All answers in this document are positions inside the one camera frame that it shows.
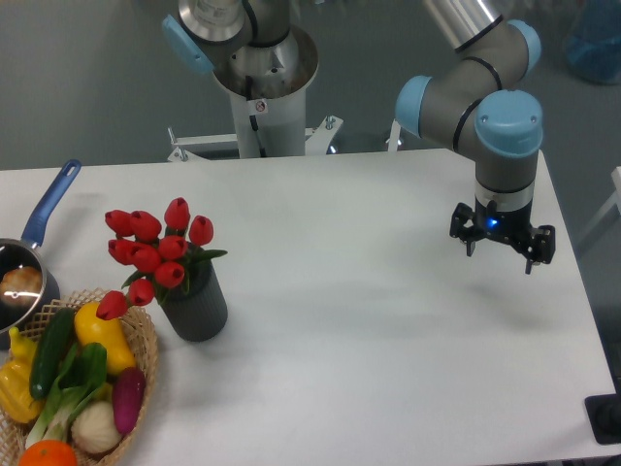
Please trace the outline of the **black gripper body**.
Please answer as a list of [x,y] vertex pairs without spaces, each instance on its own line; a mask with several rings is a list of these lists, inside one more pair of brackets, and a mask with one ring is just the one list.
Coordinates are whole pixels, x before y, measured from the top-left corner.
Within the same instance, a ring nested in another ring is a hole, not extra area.
[[489,214],[487,208],[476,200],[473,232],[467,242],[488,239],[508,245],[529,245],[533,229],[530,222],[532,205],[533,202],[529,202],[515,211]]

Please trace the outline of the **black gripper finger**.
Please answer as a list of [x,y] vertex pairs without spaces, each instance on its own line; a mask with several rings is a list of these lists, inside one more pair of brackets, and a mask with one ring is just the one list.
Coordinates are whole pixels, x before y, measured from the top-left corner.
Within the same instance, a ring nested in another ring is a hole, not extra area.
[[474,254],[475,245],[480,240],[480,227],[470,206],[464,203],[456,206],[451,216],[449,236],[459,239],[466,246],[467,256]]
[[518,231],[512,238],[513,248],[526,259],[525,274],[530,275],[537,264],[549,264],[555,253],[555,227],[532,225]]

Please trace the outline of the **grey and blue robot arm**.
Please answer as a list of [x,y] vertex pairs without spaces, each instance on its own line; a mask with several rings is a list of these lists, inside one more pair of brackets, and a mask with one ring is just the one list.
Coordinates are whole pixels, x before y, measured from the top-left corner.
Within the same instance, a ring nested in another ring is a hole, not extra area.
[[[468,249],[502,243],[528,266],[547,264],[555,230],[531,223],[542,109],[516,87],[539,60],[539,36],[485,1],[425,7],[460,60],[440,79],[411,78],[396,100],[396,122],[474,162],[475,203],[455,209],[453,238]],[[162,30],[187,68],[213,75],[228,93],[241,157],[307,153],[306,91],[318,52],[291,22],[287,2],[181,1]]]

